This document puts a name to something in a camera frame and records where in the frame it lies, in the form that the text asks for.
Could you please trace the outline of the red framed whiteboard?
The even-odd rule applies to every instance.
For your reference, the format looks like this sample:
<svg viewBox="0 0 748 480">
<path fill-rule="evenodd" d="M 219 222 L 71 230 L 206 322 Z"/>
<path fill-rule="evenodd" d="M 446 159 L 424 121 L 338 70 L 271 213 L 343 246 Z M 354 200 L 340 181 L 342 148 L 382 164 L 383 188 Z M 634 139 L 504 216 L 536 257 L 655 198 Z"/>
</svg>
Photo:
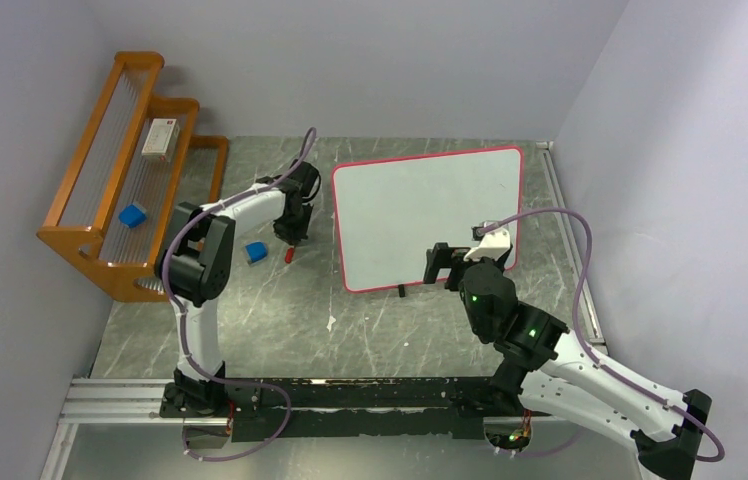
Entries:
<svg viewBox="0 0 748 480">
<path fill-rule="evenodd" d="M 472 229 L 521 209 L 517 146 L 344 163 L 331 174 L 344 287 L 419 285 L 437 242 L 472 247 Z"/>
</svg>

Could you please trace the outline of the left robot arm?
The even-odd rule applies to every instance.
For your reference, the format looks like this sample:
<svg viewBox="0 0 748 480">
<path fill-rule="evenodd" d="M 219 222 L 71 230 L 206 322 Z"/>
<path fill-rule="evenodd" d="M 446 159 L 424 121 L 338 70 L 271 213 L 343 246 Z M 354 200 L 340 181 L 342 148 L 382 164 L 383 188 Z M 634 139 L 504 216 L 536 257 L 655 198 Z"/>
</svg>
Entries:
<svg viewBox="0 0 748 480">
<path fill-rule="evenodd" d="M 218 297 L 232 269 L 236 239 L 270 224 L 295 247 L 308 237 L 319 170 L 296 160 L 275 177 L 263 177 L 227 199 L 175 207 L 154 267 L 174 313 L 179 356 L 163 405 L 177 414 L 211 416 L 229 405 L 219 346 Z"/>
</svg>

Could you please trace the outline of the red capped whiteboard marker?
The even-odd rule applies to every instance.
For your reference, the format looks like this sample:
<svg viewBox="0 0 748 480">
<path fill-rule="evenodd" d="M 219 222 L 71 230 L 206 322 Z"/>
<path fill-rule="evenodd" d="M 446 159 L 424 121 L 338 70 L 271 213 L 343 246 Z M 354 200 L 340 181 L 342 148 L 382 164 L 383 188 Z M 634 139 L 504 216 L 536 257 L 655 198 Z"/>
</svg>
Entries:
<svg viewBox="0 0 748 480">
<path fill-rule="evenodd" d="M 293 261 L 295 252 L 296 252 L 296 248 L 294 246 L 290 246 L 287 249 L 286 254 L 284 256 L 284 261 L 286 264 L 290 264 Z"/>
</svg>

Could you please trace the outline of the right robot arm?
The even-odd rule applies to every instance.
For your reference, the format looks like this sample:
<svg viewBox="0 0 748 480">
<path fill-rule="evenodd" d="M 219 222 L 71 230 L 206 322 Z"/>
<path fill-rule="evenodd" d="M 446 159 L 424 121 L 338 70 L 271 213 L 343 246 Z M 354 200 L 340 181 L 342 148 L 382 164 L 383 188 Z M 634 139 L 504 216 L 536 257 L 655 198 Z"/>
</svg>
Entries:
<svg viewBox="0 0 748 480">
<path fill-rule="evenodd" d="M 708 435 L 711 398 L 656 383 L 592 348 L 576 327 L 517 297 L 503 273 L 512 246 L 452 247 L 426 253 L 423 281 L 448 270 L 472 332 L 502 354 L 489 398 L 500 413 L 520 407 L 562 417 L 616 438 L 642 467 L 662 479 L 688 479 Z"/>
</svg>

